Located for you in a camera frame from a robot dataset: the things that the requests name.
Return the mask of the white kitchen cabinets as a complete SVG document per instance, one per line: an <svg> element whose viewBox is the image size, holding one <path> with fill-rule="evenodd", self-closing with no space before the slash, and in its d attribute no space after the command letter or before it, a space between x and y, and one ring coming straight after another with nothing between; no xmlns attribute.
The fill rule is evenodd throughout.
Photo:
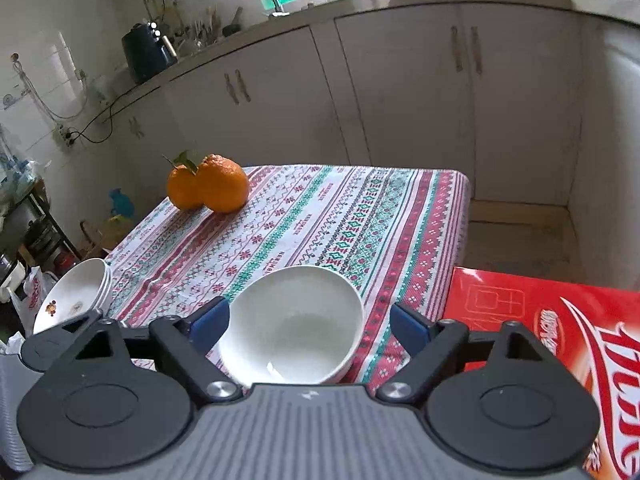
<svg viewBox="0 0 640 480"><path fill-rule="evenodd" d="M639 284L639 0L342 0L274 18L131 90L138 207L166 158L455 169L480 203L570 212L582 276Z"/></svg>

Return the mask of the orange with green leaf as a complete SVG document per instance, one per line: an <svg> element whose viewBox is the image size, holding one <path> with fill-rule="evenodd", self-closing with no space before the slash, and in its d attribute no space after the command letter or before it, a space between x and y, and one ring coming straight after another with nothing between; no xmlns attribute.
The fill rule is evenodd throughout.
<svg viewBox="0 0 640 480"><path fill-rule="evenodd" d="M183 151L174 159L165 159L172 167L166 183L168 200L183 211L201 208L203 202L196 180L198 165L190 159L189 152Z"/></svg>

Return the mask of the large bumpy orange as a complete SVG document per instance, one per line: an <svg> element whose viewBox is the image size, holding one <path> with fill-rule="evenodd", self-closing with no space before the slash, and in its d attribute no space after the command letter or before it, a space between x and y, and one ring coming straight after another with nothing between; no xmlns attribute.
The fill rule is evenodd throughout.
<svg viewBox="0 0 640 480"><path fill-rule="evenodd" d="M204 206L216 214L241 209L250 194L250 182L243 168L220 155L207 155L196 173L198 195Z"/></svg>

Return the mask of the patterned red green tablecloth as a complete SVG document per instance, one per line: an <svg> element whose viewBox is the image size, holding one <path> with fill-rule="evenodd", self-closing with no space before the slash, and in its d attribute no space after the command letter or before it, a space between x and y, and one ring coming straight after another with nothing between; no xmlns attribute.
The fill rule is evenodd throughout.
<svg viewBox="0 0 640 480"><path fill-rule="evenodd" d="M108 314L141 326L235 297L287 266L323 266L358 290L366 325L348 382L378 388L407 362L388 325L402 302L444 313L464 254L470 180L459 171L349 166L247 169L250 198L236 214L160 202L112 251Z"/></svg>

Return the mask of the black metal storage rack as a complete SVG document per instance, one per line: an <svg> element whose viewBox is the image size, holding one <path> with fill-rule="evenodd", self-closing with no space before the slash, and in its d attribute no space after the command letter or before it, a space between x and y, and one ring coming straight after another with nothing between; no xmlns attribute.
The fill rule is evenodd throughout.
<svg viewBox="0 0 640 480"><path fill-rule="evenodd" d="M40 266L61 275L80 263L80 252L34 186L15 203L2 207L1 211L1 283L18 266L25 273L33 266Z"/></svg>

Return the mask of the black air fryer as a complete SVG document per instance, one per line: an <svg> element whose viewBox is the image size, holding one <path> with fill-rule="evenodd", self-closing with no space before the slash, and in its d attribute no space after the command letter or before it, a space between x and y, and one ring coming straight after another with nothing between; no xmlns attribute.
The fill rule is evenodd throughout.
<svg viewBox="0 0 640 480"><path fill-rule="evenodd" d="M178 62L174 46L155 22L134 24L122 37L122 50L135 84L144 84Z"/></svg>

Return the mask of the red cardboard box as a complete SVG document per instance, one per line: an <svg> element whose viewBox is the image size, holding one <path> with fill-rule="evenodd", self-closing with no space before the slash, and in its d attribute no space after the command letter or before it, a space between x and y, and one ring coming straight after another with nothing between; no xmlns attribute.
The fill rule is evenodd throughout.
<svg viewBox="0 0 640 480"><path fill-rule="evenodd" d="M639 477L638 292L454 269L445 318L495 332L518 321L591 393L601 429L585 470L596 479Z"/></svg>

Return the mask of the white ceramic bowl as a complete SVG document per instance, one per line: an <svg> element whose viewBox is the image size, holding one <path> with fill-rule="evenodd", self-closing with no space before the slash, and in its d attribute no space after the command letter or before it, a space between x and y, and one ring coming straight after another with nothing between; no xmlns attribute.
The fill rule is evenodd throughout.
<svg viewBox="0 0 640 480"><path fill-rule="evenodd" d="M339 382L352 366L366 311L346 278L290 266L245 287L230 304L220 362L246 388Z"/></svg>

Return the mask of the blue thermos jug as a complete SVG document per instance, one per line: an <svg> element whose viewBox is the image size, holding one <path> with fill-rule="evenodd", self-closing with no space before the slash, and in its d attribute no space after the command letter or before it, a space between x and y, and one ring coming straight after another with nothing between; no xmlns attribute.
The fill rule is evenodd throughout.
<svg viewBox="0 0 640 480"><path fill-rule="evenodd" d="M112 201L111 215L122 216L127 219L134 218L134 203L122 192L120 188L114 188L108 193Z"/></svg>

